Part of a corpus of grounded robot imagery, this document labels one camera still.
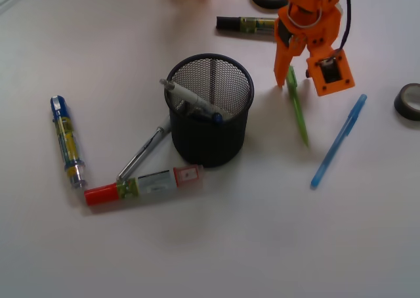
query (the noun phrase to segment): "pen clip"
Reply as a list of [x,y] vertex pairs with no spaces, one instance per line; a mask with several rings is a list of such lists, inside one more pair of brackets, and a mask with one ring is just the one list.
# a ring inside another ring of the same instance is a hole
[[352,131],[356,121],[357,121],[357,117],[352,117],[350,119],[350,123],[348,124],[347,131],[346,131],[346,136],[348,136],[348,134],[350,134],[350,132]]

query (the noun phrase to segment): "pen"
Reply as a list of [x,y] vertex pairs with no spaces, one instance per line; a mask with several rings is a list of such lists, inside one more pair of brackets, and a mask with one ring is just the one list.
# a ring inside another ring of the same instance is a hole
[[323,162],[321,163],[320,168],[315,174],[315,177],[312,179],[310,183],[312,188],[317,188],[324,173],[326,172],[328,165],[331,163],[332,159],[334,158],[335,153],[339,149],[343,139],[350,134],[354,124],[356,123],[360,110],[363,108],[365,101],[368,97],[366,95],[361,95],[359,100],[354,105],[353,109],[350,111],[350,114],[347,117],[346,123],[344,124],[343,128],[341,129],[340,133],[338,134],[337,138],[334,140],[333,145],[329,149],[327,155],[325,156]]
[[287,89],[289,89],[290,100],[292,101],[293,108],[295,109],[295,115],[299,132],[301,133],[304,144],[306,145],[306,147],[309,147],[308,132],[306,131],[305,118],[303,117],[301,103],[299,102],[299,97],[296,91],[297,80],[293,66],[289,66],[289,71],[286,76],[286,84]]
[[130,175],[134,172],[134,170],[138,167],[140,160],[142,157],[144,157],[146,154],[146,150],[152,149],[152,145],[156,145],[158,141],[155,141],[155,139],[158,139],[159,141],[167,134],[171,132],[171,121],[169,119],[169,116],[165,118],[165,121],[160,124],[155,133],[152,137],[149,138],[149,140],[140,148],[140,150],[135,154],[133,158],[131,158],[130,162],[124,167],[124,169],[121,170],[121,172],[117,176],[117,181],[126,181]]
[[216,29],[274,36],[275,18],[217,17]]

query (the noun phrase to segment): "black mesh pen holder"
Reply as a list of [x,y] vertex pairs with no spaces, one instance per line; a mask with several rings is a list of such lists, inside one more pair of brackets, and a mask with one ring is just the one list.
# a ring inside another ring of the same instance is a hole
[[254,85],[247,70],[235,60],[219,54],[191,56],[176,65],[167,80],[193,91],[231,114],[222,123],[192,117],[191,105],[165,91],[171,117],[172,139],[188,162],[218,167],[242,148]]

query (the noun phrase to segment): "marker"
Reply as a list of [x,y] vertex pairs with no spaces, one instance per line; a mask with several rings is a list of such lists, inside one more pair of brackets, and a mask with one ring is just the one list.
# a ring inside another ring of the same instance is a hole
[[323,162],[321,163],[320,168],[315,174],[315,177],[312,179],[310,183],[313,189],[317,188],[324,173],[327,171],[329,164],[331,163],[334,155],[337,153],[343,139],[350,134],[354,124],[356,123],[360,110],[363,108],[365,101],[368,97],[366,95],[361,95],[359,100],[354,105],[353,109],[350,111],[350,114],[347,117],[346,123],[344,124],[343,128],[341,129],[340,133],[338,134],[337,138],[334,140],[333,146],[329,149],[327,155],[325,156]]
[[185,184],[200,182],[202,178],[203,166],[200,165],[164,170],[86,190],[86,204],[93,206],[127,198],[141,198],[157,192],[174,190]]
[[301,133],[304,144],[306,145],[306,147],[309,147],[308,131],[306,130],[305,118],[303,117],[301,103],[299,102],[299,97],[296,91],[297,80],[293,66],[289,66],[289,71],[286,76],[286,84],[287,88],[289,89],[290,100],[292,101],[293,108],[295,109],[295,115],[299,132]]
[[274,36],[275,18],[217,17],[216,29]]
[[165,86],[165,89],[171,93],[179,96],[181,99],[187,101],[192,106],[197,106],[198,108],[203,109],[211,116],[214,113],[220,113],[223,119],[230,119],[232,115],[227,111],[220,109],[218,106],[211,104],[210,102],[204,100],[202,97],[198,96],[196,93],[193,93],[191,90],[175,83],[174,81],[167,81],[166,79],[160,79],[159,81],[162,85]]

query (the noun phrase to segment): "green pen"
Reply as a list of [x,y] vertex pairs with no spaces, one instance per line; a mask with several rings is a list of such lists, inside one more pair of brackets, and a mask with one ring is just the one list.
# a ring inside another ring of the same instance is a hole
[[295,115],[297,120],[297,125],[299,127],[299,132],[301,133],[302,139],[306,147],[309,147],[309,138],[308,132],[306,131],[305,118],[303,117],[301,103],[299,102],[299,97],[297,95],[297,80],[295,76],[295,70],[293,66],[289,66],[289,71],[286,76],[286,84],[289,89],[290,100],[293,103],[295,109]]

